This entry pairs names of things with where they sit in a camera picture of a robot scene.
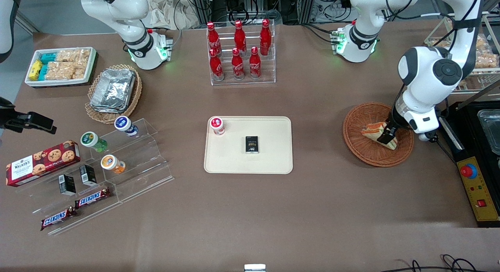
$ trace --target small black box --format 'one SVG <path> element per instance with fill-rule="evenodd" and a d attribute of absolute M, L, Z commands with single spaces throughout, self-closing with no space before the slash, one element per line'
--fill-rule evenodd
<path fill-rule="evenodd" d="M 65 174 L 59 175 L 59 191 L 64 195 L 75 195 L 77 193 L 77 189 L 75 187 L 73 177 Z"/>
<path fill-rule="evenodd" d="M 80 167 L 80 175 L 82 176 L 82 183 L 88 186 L 97 185 L 97 179 L 95 179 L 95 172 L 93 167 L 89 165 L 82 165 Z"/>
<path fill-rule="evenodd" d="M 245 153 L 259 154 L 259 141 L 257 136 L 245 137 Z"/>

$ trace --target small bottle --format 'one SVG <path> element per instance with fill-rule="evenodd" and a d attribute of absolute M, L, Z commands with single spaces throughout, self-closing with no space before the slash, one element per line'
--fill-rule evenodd
<path fill-rule="evenodd" d="M 271 30 L 269 30 L 269 20 L 262 20 L 262 30 L 261 30 L 261 54 L 263 56 L 268 56 L 269 48 L 271 46 Z"/>
<path fill-rule="evenodd" d="M 234 44 L 239 50 L 241 56 L 246 56 L 246 36 L 243 32 L 243 23 L 241 20 L 236 20 L 234 23 L 236 26 L 236 32 L 234 32 Z"/>
<path fill-rule="evenodd" d="M 214 23 L 209 21 L 209 23 L 207 23 L 207 29 L 209 30 L 207 38 L 209 39 L 210 49 L 214 49 L 218 57 L 222 56 L 222 47 L 220 46 L 220 38 L 215 30 Z"/>
<path fill-rule="evenodd" d="M 132 121 L 127 116 L 120 116 L 114 120 L 114 127 L 125 132 L 127 136 L 135 136 L 139 132 L 139 128 L 132 124 Z"/>
<path fill-rule="evenodd" d="M 222 71 L 222 63 L 217 57 L 216 50 L 211 49 L 210 54 L 210 69 L 214 73 L 214 81 L 221 81 L 224 79 L 224 72 Z"/>
<path fill-rule="evenodd" d="M 222 135 L 225 132 L 224 123 L 220 117 L 211 117 L 210 127 L 216 135 Z"/>
<path fill-rule="evenodd" d="M 120 161 L 114 155 L 105 155 L 100 160 L 100 165 L 103 169 L 111 170 L 115 174 L 121 174 L 125 171 L 125 162 Z"/>
<path fill-rule="evenodd" d="M 243 70 L 243 59 L 239 56 L 238 48 L 232 49 L 232 72 L 234 73 L 234 78 L 237 80 L 243 80 L 245 78 L 245 71 Z"/>
<path fill-rule="evenodd" d="M 250 56 L 250 76 L 253 79 L 258 79 L 261 77 L 261 57 L 259 57 L 259 50 L 256 46 L 252 47 L 250 50 L 252 55 Z"/>
<path fill-rule="evenodd" d="M 100 139 L 99 136 L 92 131 L 84 133 L 80 138 L 80 143 L 83 146 L 92 148 L 99 153 L 104 152 L 107 149 L 106 140 Z"/>

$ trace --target table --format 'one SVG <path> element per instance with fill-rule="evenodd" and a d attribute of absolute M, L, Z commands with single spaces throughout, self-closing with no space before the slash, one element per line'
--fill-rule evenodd
<path fill-rule="evenodd" d="M 422 44 L 436 23 L 386 23 L 382 42 L 361 64 L 332 56 L 329 44 L 305 28 L 280 25 L 277 83 L 251 88 L 211 87 L 205 30 L 187 30 L 172 62 L 139 72 L 143 94 L 131 116 L 157 128 L 175 180 L 55 237 L 38 231 L 25 197 L 0 187 L 2 271 L 227 272 L 265 263 L 270 272 L 376 272 L 405 267 L 397 259 L 441 265 L 445 253 L 498 270 L 499 231 L 474 228 L 457 169 L 437 145 L 416 140 L 407 161 L 375 168 L 342 139 L 353 106 L 392 103 L 400 56 Z M 116 34 L 34 40 L 36 49 L 93 46 L 98 72 L 133 65 Z M 6 131 L 0 165 L 87 130 L 113 130 L 86 115 L 87 91 L 23 85 L 17 109 L 51 117 L 57 134 Z M 291 174 L 207 174 L 205 131 L 213 115 L 289 117 Z"/>

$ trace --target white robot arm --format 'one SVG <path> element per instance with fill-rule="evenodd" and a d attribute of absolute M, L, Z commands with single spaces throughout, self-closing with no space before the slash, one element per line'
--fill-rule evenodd
<path fill-rule="evenodd" d="M 379 142 L 394 138 L 395 130 L 408 124 L 423 141 L 436 138 L 439 127 L 435 106 L 446 99 L 474 69 L 475 43 L 484 0 L 442 0 L 455 11 L 455 36 L 448 48 L 412 47 L 398 64 L 406 90 L 389 114 Z"/>
<path fill-rule="evenodd" d="M 402 9 L 414 5 L 418 0 L 350 0 L 352 7 L 358 12 L 354 25 L 349 24 L 338 28 L 336 53 L 345 60 L 359 63 L 368 59 L 375 46 L 375 40 L 384 25 L 386 18 L 382 10 L 387 13 L 387 5 L 394 9 Z"/>
<path fill-rule="evenodd" d="M 12 52 L 14 20 L 21 0 L 0 0 L 0 63 Z"/>
<path fill-rule="evenodd" d="M 116 30 L 141 69 L 155 69 L 167 60 L 166 37 L 148 33 L 141 21 L 148 15 L 147 0 L 82 0 L 82 7 L 89 16 Z"/>

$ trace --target coca-cola bottle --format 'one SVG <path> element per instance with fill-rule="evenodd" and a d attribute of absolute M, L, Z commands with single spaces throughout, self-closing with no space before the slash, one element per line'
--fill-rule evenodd
<path fill-rule="evenodd" d="M 246 36 L 243 32 L 243 23 L 240 20 L 236 20 L 234 23 L 236 26 L 236 31 L 234 32 L 234 44 L 239 50 L 241 56 L 246 55 Z"/>
<path fill-rule="evenodd" d="M 210 69 L 214 73 L 214 81 L 221 81 L 224 79 L 224 72 L 222 71 L 222 64 L 220 59 L 217 57 L 217 51 L 215 49 L 209 50 L 210 54 Z"/>
<path fill-rule="evenodd" d="M 269 48 L 271 46 L 271 31 L 269 30 L 269 20 L 262 20 L 262 30 L 261 30 L 261 54 L 267 56 L 269 54 Z"/>
<path fill-rule="evenodd" d="M 234 72 L 234 78 L 237 80 L 243 80 L 245 78 L 245 71 L 243 70 L 243 59 L 239 56 L 238 48 L 232 49 L 232 71 Z"/>
<path fill-rule="evenodd" d="M 207 23 L 207 29 L 209 30 L 207 37 L 209 39 L 210 49 L 215 49 L 217 56 L 220 57 L 222 55 L 222 48 L 220 47 L 220 39 L 215 30 L 214 23 L 209 21 L 209 23 Z"/>
<path fill-rule="evenodd" d="M 256 80 L 261 77 L 261 57 L 259 57 L 259 50 L 256 46 L 252 47 L 250 51 L 252 52 L 250 56 L 250 76 Z"/>

